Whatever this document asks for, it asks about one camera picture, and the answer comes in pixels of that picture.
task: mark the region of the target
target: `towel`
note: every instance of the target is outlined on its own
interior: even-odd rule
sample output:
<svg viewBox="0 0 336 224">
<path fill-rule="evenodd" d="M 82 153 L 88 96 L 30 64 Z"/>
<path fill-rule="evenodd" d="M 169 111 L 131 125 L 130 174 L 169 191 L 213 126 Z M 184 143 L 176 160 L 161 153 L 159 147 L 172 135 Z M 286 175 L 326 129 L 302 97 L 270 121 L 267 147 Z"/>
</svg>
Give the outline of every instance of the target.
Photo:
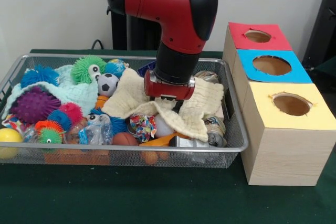
<svg viewBox="0 0 336 224">
<path fill-rule="evenodd" d="M 88 115 L 96 105 L 98 97 L 98 84 L 96 81 L 93 81 L 90 84 L 75 84 L 71 77 L 71 70 L 72 65 L 66 65 L 55 69 L 55 71 L 59 74 L 59 86 L 55 86 L 44 81 L 36 82 L 25 88 L 21 88 L 20 83 L 15 85 L 11 95 L 7 99 L 2 119 L 6 118 L 12 104 L 20 95 L 22 95 L 26 90 L 29 90 L 31 87 L 37 85 L 46 89 L 49 93 L 60 100 L 62 104 L 73 102 L 79 105 L 82 108 L 83 115 Z"/>
<path fill-rule="evenodd" d="M 215 114 L 224 95 L 221 84 L 195 78 L 192 97 L 185 101 L 179 114 L 172 111 L 176 102 L 156 98 L 149 101 L 143 88 L 143 78 L 133 69 L 126 69 L 113 96 L 104 104 L 102 111 L 114 117 L 128 118 L 133 113 L 160 114 L 165 122 L 177 132 L 190 138 L 207 142 L 207 128 L 202 120 L 205 114 Z"/>
</svg>

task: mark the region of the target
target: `white ball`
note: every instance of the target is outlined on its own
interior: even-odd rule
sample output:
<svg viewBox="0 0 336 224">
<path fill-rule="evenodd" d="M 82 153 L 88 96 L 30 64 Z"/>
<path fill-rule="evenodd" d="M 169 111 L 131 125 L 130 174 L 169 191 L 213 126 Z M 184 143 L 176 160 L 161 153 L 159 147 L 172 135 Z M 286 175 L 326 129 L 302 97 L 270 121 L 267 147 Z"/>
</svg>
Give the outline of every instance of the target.
<svg viewBox="0 0 336 224">
<path fill-rule="evenodd" d="M 117 89 L 119 79 L 111 73 L 98 77 L 98 93 L 105 97 L 111 97 Z"/>
<path fill-rule="evenodd" d="M 174 133 L 174 130 L 166 124 L 161 115 L 155 116 L 154 121 L 156 123 L 155 137 L 164 137 Z"/>
</svg>

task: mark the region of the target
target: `light blue fleece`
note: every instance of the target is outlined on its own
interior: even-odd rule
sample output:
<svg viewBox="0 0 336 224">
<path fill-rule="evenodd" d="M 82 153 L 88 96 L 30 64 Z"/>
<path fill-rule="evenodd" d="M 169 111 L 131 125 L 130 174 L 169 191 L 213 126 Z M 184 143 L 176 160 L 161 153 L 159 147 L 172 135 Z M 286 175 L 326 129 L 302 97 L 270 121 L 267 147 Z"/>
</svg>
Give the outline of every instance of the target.
<svg viewBox="0 0 336 224">
<path fill-rule="evenodd" d="M 54 95 L 62 104 L 67 102 L 73 102 L 82 108 L 83 115 L 86 116 L 95 107 L 98 97 L 98 85 L 96 81 L 90 84 L 81 83 L 75 84 L 71 77 L 72 65 L 66 65 L 55 69 L 59 74 L 59 86 L 54 86 L 48 82 L 36 82 L 25 88 L 21 88 L 21 84 L 17 84 L 13 87 L 12 94 L 7 99 L 5 111 L 2 115 L 2 119 L 5 119 L 12 104 L 15 100 L 22 95 L 26 90 L 29 90 L 33 86 L 41 86 L 49 93 Z"/>
</svg>

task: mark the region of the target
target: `metal basket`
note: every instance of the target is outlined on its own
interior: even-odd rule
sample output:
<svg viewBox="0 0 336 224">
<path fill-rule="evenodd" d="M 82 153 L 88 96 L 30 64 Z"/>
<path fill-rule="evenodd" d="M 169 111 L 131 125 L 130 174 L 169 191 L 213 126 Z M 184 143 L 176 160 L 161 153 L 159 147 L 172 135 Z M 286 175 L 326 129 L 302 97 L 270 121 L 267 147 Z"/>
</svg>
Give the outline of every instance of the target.
<svg viewBox="0 0 336 224">
<path fill-rule="evenodd" d="M 74 64 L 78 58 L 83 56 L 28 54 L 18 58 L 0 83 L 1 114 L 12 88 L 21 81 L 27 68 L 33 68 L 38 64 L 59 68 L 63 65 Z M 140 68 L 155 60 L 154 57 L 133 56 L 101 56 L 101 58 L 105 61 L 115 58 L 123 59 L 133 69 Z M 142 158 L 144 154 L 162 154 L 168 159 L 159 159 L 153 166 L 228 168 L 237 154 L 246 149 L 248 145 L 248 137 L 237 103 L 234 84 L 229 67 L 222 60 L 200 59 L 195 73 L 201 70 L 218 74 L 221 84 L 224 86 L 226 95 L 223 99 L 223 112 L 226 125 L 225 139 L 228 142 L 226 148 L 70 144 L 48 144 L 48 148 L 46 148 L 45 144 L 0 142 L 0 150 L 10 147 L 15 147 L 18 150 L 18 154 L 14 158 L 0 159 L 0 163 L 146 166 Z"/>
</svg>

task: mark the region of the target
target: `cream cloth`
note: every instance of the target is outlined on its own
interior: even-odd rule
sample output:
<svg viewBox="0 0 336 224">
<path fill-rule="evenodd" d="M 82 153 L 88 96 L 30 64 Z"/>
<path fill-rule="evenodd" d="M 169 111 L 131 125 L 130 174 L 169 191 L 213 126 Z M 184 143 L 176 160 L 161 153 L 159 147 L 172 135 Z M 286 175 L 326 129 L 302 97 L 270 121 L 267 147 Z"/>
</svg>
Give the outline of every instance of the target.
<svg viewBox="0 0 336 224">
<path fill-rule="evenodd" d="M 149 101 L 143 88 L 143 78 L 133 69 L 126 69 L 113 96 L 105 103 L 102 111 L 122 119 L 133 113 L 146 115 L 161 114 L 165 122 L 177 132 L 207 142 L 208 135 L 202 120 L 205 114 L 215 114 L 224 95 L 221 84 L 195 78 L 196 86 L 192 97 L 185 101 L 179 114 L 172 111 L 176 102 L 156 98 Z"/>
</svg>

